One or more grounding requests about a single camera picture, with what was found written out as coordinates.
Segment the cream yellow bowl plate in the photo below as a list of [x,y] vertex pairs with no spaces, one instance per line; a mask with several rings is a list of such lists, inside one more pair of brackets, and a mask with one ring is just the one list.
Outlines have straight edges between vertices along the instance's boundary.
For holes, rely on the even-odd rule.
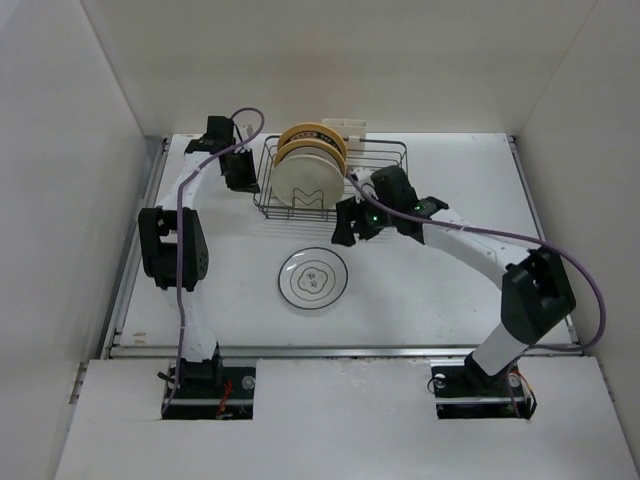
[[280,161],[271,176],[274,195],[286,206],[330,209],[344,195],[344,176],[334,161],[313,154]]

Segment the yellow plate with green rim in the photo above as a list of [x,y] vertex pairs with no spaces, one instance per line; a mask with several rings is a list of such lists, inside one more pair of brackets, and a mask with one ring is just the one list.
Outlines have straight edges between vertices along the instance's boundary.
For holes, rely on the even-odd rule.
[[342,176],[346,174],[347,165],[344,155],[337,147],[317,139],[293,140],[279,147],[275,156],[274,165],[279,165],[287,157],[303,154],[317,156],[330,161],[337,167]]

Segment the white plate with flower pattern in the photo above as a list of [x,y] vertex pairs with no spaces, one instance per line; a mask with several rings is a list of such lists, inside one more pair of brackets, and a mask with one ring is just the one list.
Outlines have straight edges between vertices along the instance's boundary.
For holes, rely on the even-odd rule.
[[338,253],[324,247],[309,247],[294,252],[284,261],[277,286],[290,306],[316,311],[336,303],[348,281],[347,264]]

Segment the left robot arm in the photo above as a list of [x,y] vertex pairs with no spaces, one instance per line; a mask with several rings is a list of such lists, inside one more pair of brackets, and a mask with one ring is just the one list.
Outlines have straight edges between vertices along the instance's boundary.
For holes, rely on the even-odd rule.
[[249,146],[256,133],[242,134],[236,123],[239,114],[255,111],[242,108],[229,117],[210,116],[205,133],[188,142],[182,170],[169,192],[138,214],[144,273],[164,292],[179,322],[174,372],[165,379],[176,388],[193,367],[189,384],[205,397],[221,390],[224,373],[212,364],[218,342],[205,313],[202,283],[209,270],[209,250],[199,210],[220,179],[234,192],[260,191]]

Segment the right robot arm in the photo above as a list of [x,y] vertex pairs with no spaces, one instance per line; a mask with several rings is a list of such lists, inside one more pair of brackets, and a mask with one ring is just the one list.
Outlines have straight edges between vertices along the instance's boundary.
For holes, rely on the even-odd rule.
[[405,170],[350,170],[357,193],[336,204],[332,243],[353,246],[385,228],[440,250],[490,280],[501,292],[500,321],[464,361],[465,386],[487,393],[514,361],[576,307],[561,256],[550,247],[526,248],[482,233],[446,202],[418,197]]

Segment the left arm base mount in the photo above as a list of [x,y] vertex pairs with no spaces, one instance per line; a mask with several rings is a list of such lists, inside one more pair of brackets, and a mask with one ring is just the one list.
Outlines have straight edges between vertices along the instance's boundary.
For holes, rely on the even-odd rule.
[[182,359],[158,377],[165,382],[163,420],[252,420],[255,366],[225,366],[221,357],[195,363]]

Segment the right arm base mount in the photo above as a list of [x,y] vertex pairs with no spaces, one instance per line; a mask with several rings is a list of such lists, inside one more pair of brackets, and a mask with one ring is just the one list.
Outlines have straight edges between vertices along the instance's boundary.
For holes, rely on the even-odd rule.
[[516,364],[493,377],[475,377],[463,365],[433,365],[427,388],[439,420],[531,420],[538,407]]

